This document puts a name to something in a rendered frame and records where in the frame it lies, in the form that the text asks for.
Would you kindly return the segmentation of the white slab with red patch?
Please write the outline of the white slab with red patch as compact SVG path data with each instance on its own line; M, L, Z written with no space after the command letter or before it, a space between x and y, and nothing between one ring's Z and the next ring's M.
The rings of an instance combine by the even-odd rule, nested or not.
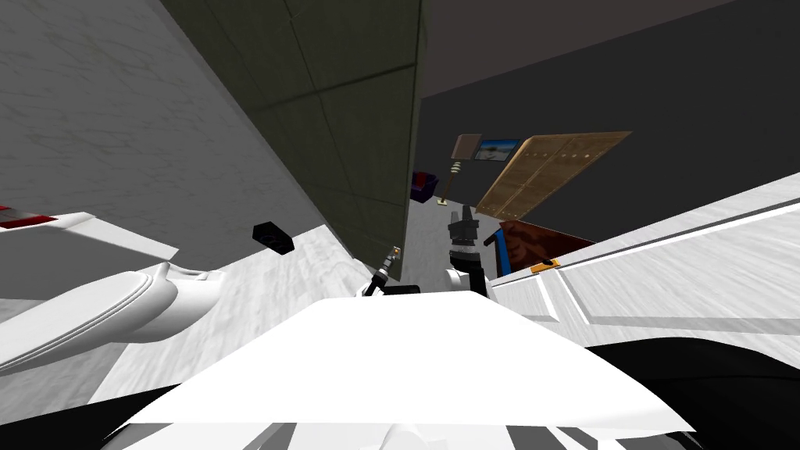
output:
M46 216L0 205L0 236L54 236L98 242L160 260L171 260L178 250L155 239L108 223L87 212Z

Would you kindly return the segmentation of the framed landscape picture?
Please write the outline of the framed landscape picture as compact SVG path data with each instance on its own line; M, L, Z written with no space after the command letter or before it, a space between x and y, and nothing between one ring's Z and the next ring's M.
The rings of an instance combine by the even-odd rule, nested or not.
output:
M520 139L481 140L474 159L504 162L514 153L519 145Z

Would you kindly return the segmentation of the brown wooden door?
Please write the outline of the brown wooden door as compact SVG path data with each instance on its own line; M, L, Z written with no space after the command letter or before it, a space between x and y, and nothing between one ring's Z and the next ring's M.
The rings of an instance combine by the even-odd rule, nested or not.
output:
M476 213L522 220L630 131L534 135L522 143L476 205Z

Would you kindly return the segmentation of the white toilet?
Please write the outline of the white toilet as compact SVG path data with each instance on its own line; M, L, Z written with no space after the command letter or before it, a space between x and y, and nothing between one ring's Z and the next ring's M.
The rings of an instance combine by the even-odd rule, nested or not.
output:
M170 338L215 306L225 279L162 262L75 287L0 323L0 377L111 343Z

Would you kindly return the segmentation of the floor lamp with brown shade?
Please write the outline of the floor lamp with brown shade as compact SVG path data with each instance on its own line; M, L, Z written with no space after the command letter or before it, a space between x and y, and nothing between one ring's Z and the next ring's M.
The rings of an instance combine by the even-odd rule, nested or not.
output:
M461 171L462 161L473 158L477 147L482 140L481 134L461 134L457 137L454 150L451 155L452 165L449 167L449 179L445 185L442 196L437 199L438 205L446 205L449 190L455 176Z

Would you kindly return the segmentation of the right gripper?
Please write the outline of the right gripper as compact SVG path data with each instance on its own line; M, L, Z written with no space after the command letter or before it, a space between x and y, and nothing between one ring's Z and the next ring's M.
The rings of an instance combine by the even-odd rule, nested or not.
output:
M452 251L475 252L478 228L479 221L473 218L472 209L469 205L462 206L462 219L459 218L459 214L456 211L452 211L448 225Z

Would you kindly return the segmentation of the dark red panel blue edge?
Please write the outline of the dark red panel blue edge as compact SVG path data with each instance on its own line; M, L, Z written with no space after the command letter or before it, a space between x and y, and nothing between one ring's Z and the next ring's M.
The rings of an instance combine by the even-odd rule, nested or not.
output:
M483 242L484 246L492 244L495 245L497 275L503 277L595 243L531 223L512 220L501 222L499 228Z

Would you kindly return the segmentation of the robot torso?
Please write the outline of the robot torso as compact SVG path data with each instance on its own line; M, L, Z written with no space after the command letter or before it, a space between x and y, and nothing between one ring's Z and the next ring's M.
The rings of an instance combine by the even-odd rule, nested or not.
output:
M329 298L136 412L134 425L550 426L605 439L687 432L656 394L472 291Z

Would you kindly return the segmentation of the black box-shaped fixture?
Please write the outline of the black box-shaped fixture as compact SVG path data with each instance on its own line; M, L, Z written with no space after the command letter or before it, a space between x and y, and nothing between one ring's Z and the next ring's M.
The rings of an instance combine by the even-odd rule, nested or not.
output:
M271 221L255 225L252 228L252 237L279 255L286 255L295 250L292 237Z

